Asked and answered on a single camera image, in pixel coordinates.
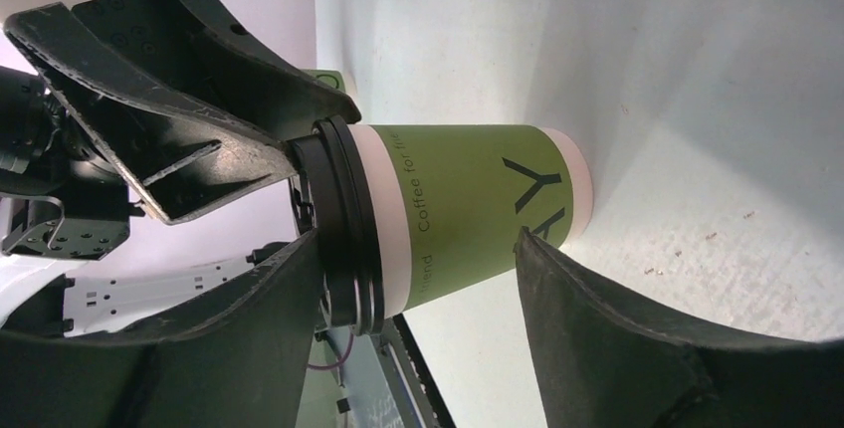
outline screw hole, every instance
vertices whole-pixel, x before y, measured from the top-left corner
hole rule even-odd
[[[242,37],[249,35],[249,32],[245,28],[243,28],[243,25],[239,23],[235,23],[230,28],[232,29],[232,33],[234,33],[235,35],[240,35]]]

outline white table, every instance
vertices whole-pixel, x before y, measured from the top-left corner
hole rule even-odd
[[[571,135],[564,250],[667,305],[844,334],[844,0],[316,0],[369,122]],[[513,273],[408,314],[458,426],[543,426]]]

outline black metal bracket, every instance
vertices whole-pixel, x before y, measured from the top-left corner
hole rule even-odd
[[[219,0],[57,4],[12,16],[6,33],[168,224],[294,175],[285,141],[316,120],[360,120],[347,95],[275,55]]]

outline green coffee cup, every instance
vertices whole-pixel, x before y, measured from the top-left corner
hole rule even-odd
[[[293,199],[326,248],[324,311],[358,332],[512,269],[522,227],[560,246],[591,217],[586,162],[554,129],[332,119],[293,147]]]

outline wire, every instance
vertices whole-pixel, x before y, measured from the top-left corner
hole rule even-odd
[[[343,366],[344,363],[348,360],[351,356],[351,348],[354,346],[354,332],[351,331],[351,327],[348,330],[348,345],[345,348],[345,353],[336,363],[332,363],[331,365],[320,366],[320,365],[311,365],[308,364],[308,368],[314,371],[332,371],[336,370]]]

